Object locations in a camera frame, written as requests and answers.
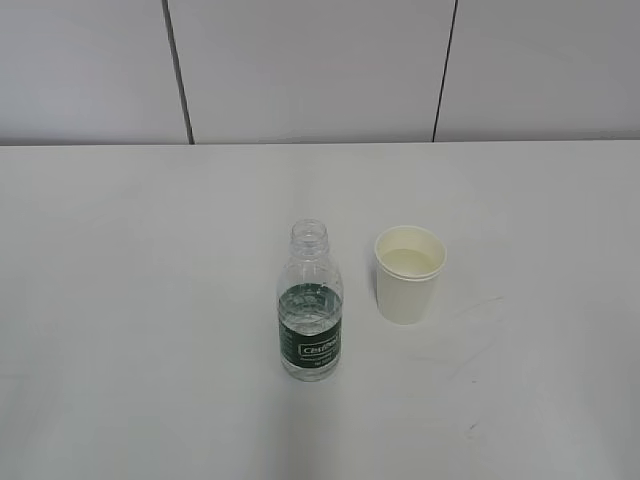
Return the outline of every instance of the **white paper cup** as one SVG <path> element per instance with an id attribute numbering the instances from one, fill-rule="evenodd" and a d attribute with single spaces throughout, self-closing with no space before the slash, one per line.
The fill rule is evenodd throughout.
<path id="1" fill-rule="evenodd" d="M 424 317 L 447 260 L 444 244 L 429 230 L 404 225 L 385 230 L 375 244 L 378 309 L 400 325 Z"/>

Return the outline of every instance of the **green bottle label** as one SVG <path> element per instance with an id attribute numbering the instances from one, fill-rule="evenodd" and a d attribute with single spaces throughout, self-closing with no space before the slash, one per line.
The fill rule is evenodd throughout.
<path id="1" fill-rule="evenodd" d="M 329 330 L 317 335 L 294 332 L 280 319 L 280 351 L 289 362 L 301 368 L 320 368 L 331 363 L 340 353 L 342 318 Z"/>

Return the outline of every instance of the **bottle neck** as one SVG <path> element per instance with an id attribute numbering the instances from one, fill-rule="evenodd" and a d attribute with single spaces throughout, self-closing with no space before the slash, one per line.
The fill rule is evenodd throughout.
<path id="1" fill-rule="evenodd" d="M 327 228 L 318 220 L 298 220 L 291 229 L 289 252 L 302 260 L 316 260 L 328 255 Z"/>

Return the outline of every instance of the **white table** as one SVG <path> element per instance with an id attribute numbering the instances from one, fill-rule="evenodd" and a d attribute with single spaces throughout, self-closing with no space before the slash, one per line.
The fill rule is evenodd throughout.
<path id="1" fill-rule="evenodd" d="M 0 149 L 0 478 L 640 477 L 640 142 Z M 343 356 L 279 364 L 317 217 Z M 372 243 L 449 248 L 429 319 Z"/>

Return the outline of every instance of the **panel seam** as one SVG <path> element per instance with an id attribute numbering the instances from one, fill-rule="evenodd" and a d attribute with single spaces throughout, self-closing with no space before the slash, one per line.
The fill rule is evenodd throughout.
<path id="1" fill-rule="evenodd" d="M 169 49 L 171 50 L 171 60 L 173 62 L 173 71 L 176 75 L 176 83 L 178 84 L 178 95 L 180 96 L 180 106 L 182 108 L 182 116 L 184 117 L 184 126 L 187 130 L 187 139 L 189 145 L 194 145 L 193 129 L 191 128 L 191 117 L 189 115 L 189 105 L 187 103 L 187 95 L 184 91 L 184 82 L 182 81 L 182 70 L 180 69 L 180 59 L 178 58 L 178 49 L 176 47 L 176 37 L 173 33 L 173 23 L 171 14 L 169 13 L 169 0 L 162 1 L 162 14 L 164 15 L 164 24 L 167 29 L 167 39 L 169 40 Z"/>
<path id="2" fill-rule="evenodd" d="M 456 26 L 456 17 L 458 16 L 458 0 L 453 4 L 453 15 L 451 16 L 451 28 L 449 29 L 449 41 L 447 43 L 447 53 L 444 58 L 444 68 L 442 69 L 442 82 L 440 83 L 440 93 L 438 95 L 438 108 L 436 109 L 436 118 L 433 122 L 433 135 L 431 136 L 431 142 L 436 141 L 436 134 L 438 132 L 438 122 L 440 121 L 440 108 L 442 107 L 442 96 L 444 94 L 444 85 L 447 80 L 447 70 L 449 69 L 449 55 L 451 54 L 451 43 L 453 41 L 453 29 Z"/>

